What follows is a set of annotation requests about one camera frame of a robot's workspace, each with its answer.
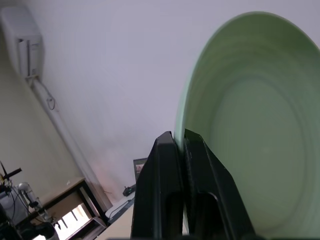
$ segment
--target wooden table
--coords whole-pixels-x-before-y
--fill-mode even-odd
[[[92,202],[93,206],[95,207],[96,211],[98,212],[98,215],[101,217],[103,222],[107,225],[108,218],[105,216],[104,211],[102,210],[101,206],[97,202],[94,194],[90,190],[86,180],[84,177],[76,177],[72,180],[70,180],[66,185],[58,187],[54,189],[53,191],[49,192],[48,194],[42,196],[39,198],[40,202],[43,205],[43,208],[46,210],[52,209],[54,206],[61,203],[63,200],[65,200],[67,197],[71,197],[71,195],[76,194],[77,197],[80,198],[81,202],[84,204],[84,206],[87,208],[90,216],[96,217],[94,209],[91,207],[89,202],[87,201],[85,195],[82,192],[82,189],[86,193],[87,197]],[[30,214],[28,217],[26,217],[23,221],[18,223],[19,225],[22,225],[24,223],[30,222],[34,220],[39,214],[32,209],[30,211]]]
[[[95,240],[110,238],[130,238],[134,206],[132,205],[117,221],[104,230]]]

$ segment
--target wall-mounted air conditioner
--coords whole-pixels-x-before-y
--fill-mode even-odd
[[[39,75],[42,37],[29,11],[23,6],[2,8],[0,21],[14,70],[23,78]]]

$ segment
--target cable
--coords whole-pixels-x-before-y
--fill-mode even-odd
[[[48,108],[52,111],[53,109],[55,109],[56,107],[56,99],[52,96],[52,94],[49,92],[48,88],[46,87],[46,85],[44,85],[40,79],[38,77],[34,78],[35,80],[37,80],[37,82],[44,88],[44,90],[46,91],[46,93],[48,94],[48,98],[46,99],[46,103],[48,105]]]
[[[22,204],[23,204],[23,206],[25,207],[25,209],[28,211],[28,213],[29,214],[31,214],[31,212],[29,211],[29,208],[25,205],[25,202],[21,199],[21,197],[19,196],[19,194],[17,193],[17,191],[14,189],[14,188],[12,188],[13,190],[14,190],[14,192],[17,194],[17,196],[19,197],[19,199],[20,199],[20,201],[22,202]],[[40,222],[40,223],[43,223],[43,224],[45,224],[45,222],[44,221],[41,221],[41,220],[39,220],[38,218],[34,218],[34,219],[36,219],[38,222]]]
[[[120,206],[118,206],[115,210],[113,210],[113,211],[110,213],[109,218],[111,218],[111,215],[114,213],[114,211],[117,211],[119,208],[121,208],[123,205],[125,205],[125,204],[127,204],[127,203],[129,203],[129,202],[130,202],[130,200],[127,200],[127,201],[125,201],[123,204],[121,204]]]

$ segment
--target white wall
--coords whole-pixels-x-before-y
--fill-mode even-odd
[[[14,184],[28,182],[39,196],[80,176],[70,153],[35,96],[18,79],[0,39],[0,160]]]
[[[43,34],[43,81],[108,196],[135,182],[133,159],[174,130],[204,45],[230,18],[281,15],[320,45],[320,1],[24,0]]]

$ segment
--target green bowl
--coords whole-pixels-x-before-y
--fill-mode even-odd
[[[204,138],[256,232],[320,236],[320,52],[287,20],[246,13],[209,40],[181,96],[174,139]]]

